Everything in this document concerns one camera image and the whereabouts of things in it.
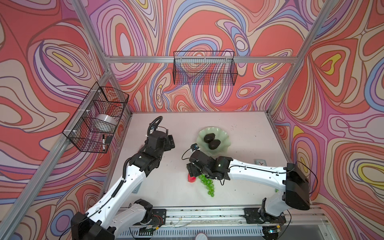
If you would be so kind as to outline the red fake strawberry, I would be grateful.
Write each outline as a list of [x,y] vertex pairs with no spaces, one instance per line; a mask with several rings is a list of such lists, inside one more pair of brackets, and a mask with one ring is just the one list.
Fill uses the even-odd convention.
[[190,174],[188,174],[188,182],[194,183],[196,181],[196,177],[192,177]]

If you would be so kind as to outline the green fake grape bunch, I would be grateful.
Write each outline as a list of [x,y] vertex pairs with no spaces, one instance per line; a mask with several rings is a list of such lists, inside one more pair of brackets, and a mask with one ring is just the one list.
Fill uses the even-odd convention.
[[207,189],[208,195],[213,198],[215,196],[215,186],[214,186],[213,180],[207,178],[205,175],[198,176],[198,179]]

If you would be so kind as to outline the dark avocado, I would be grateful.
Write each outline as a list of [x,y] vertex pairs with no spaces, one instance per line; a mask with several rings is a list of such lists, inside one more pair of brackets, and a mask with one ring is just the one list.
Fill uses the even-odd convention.
[[212,142],[208,144],[210,150],[216,150],[221,144],[221,141],[218,139],[214,139]]
[[214,133],[209,133],[209,134],[206,134],[203,138],[204,142],[209,144],[210,142],[212,142],[214,139],[216,138],[216,135]]

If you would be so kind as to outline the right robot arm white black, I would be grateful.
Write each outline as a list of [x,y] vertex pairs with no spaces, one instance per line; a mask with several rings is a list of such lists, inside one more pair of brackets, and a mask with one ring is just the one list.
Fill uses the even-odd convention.
[[204,176],[219,181],[221,185],[231,180],[249,181],[277,190],[272,197],[263,199],[261,207],[257,210],[258,223],[277,221],[284,211],[290,209],[310,209],[310,183],[295,164],[266,167],[224,156],[214,159],[200,151],[197,144],[192,144],[189,151],[192,152],[187,158],[190,177]]

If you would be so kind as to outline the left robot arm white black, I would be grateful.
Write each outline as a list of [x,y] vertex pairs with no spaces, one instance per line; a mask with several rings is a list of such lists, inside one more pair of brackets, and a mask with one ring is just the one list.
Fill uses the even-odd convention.
[[153,206],[139,199],[119,213],[133,190],[159,167],[166,151],[175,148],[173,136],[159,131],[159,116],[147,129],[147,139],[140,150],[123,165],[120,179],[86,213],[76,213],[71,219],[71,235],[74,240],[114,240],[134,224],[151,222]]

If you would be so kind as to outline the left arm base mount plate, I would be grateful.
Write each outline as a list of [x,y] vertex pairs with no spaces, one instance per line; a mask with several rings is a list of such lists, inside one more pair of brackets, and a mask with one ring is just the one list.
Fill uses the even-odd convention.
[[167,210],[166,209],[153,209],[152,213],[146,216],[141,222],[141,225],[161,227],[166,223]]

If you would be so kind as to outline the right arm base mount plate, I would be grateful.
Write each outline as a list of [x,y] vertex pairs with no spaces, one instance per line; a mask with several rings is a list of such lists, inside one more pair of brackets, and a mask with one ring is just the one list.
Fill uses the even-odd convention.
[[244,208],[243,218],[246,219],[247,224],[272,224],[272,225],[283,225],[285,224],[286,218],[283,214],[278,217],[262,214],[260,208]]

